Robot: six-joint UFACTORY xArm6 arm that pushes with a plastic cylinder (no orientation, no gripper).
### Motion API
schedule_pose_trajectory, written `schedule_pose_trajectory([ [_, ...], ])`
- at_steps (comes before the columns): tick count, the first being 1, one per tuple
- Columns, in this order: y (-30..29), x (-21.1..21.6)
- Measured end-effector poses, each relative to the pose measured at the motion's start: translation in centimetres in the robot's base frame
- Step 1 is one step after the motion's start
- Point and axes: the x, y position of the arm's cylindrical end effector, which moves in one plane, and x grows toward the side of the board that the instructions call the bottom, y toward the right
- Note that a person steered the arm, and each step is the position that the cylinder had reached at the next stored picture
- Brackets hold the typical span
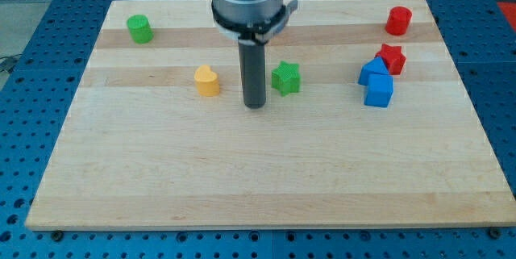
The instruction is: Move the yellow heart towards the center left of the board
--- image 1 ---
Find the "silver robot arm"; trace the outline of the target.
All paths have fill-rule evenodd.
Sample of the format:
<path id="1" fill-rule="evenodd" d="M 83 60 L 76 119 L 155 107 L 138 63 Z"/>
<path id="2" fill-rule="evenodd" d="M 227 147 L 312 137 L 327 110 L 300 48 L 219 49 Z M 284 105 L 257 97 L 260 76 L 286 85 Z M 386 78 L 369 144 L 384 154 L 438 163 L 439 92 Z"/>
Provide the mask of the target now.
<path id="1" fill-rule="evenodd" d="M 266 103 L 265 45 L 281 33 L 297 8 L 297 0 L 211 0 L 217 28 L 238 43 L 246 107 L 257 109 Z"/>

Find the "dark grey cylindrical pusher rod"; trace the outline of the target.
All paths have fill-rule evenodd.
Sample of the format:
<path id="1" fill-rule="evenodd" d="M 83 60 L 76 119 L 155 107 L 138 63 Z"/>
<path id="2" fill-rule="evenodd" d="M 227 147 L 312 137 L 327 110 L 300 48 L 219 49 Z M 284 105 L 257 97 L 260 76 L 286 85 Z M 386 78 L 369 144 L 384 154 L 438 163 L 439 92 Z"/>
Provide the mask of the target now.
<path id="1" fill-rule="evenodd" d="M 248 108 L 261 108 L 266 102 L 265 46 L 250 40 L 238 45 L 243 102 Z"/>

